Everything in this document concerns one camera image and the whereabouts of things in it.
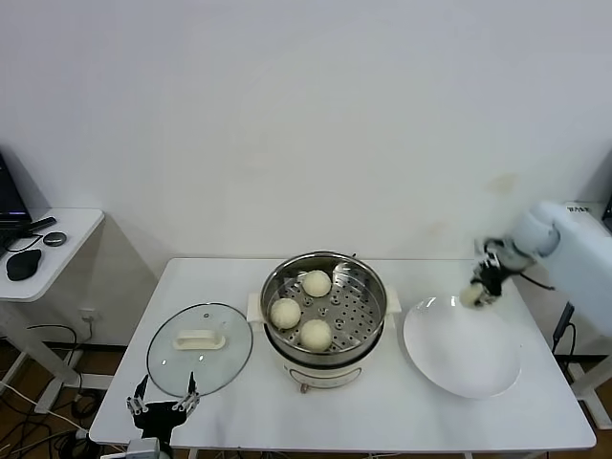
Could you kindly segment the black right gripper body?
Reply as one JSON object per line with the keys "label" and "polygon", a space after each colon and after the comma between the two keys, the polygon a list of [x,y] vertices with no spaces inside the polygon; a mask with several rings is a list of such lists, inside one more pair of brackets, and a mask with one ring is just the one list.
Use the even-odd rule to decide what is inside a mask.
{"label": "black right gripper body", "polygon": [[502,289],[503,283],[513,275],[513,272],[506,267],[495,264],[490,260],[483,260],[478,263],[473,273],[480,272],[483,277],[483,285],[486,285],[489,289],[500,287]]}

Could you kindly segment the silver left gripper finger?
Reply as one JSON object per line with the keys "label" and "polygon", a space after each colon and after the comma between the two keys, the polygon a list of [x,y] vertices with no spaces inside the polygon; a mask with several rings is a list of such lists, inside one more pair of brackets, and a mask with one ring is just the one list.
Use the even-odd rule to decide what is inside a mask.
{"label": "silver left gripper finger", "polygon": [[200,402],[200,393],[197,390],[197,383],[194,378],[194,373],[189,375],[186,395],[172,406],[173,411],[192,412]]}
{"label": "silver left gripper finger", "polygon": [[147,382],[148,376],[145,375],[142,381],[137,384],[134,394],[126,398],[126,405],[132,416],[138,416],[147,410],[146,403],[143,400]]}

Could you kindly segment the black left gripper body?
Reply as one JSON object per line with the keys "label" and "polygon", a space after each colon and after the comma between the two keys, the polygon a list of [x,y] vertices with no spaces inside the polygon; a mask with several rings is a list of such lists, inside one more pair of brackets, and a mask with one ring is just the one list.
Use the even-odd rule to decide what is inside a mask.
{"label": "black left gripper body", "polygon": [[151,403],[133,418],[142,438],[170,440],[173,429],[186,422],[186,410],[173,402]]}

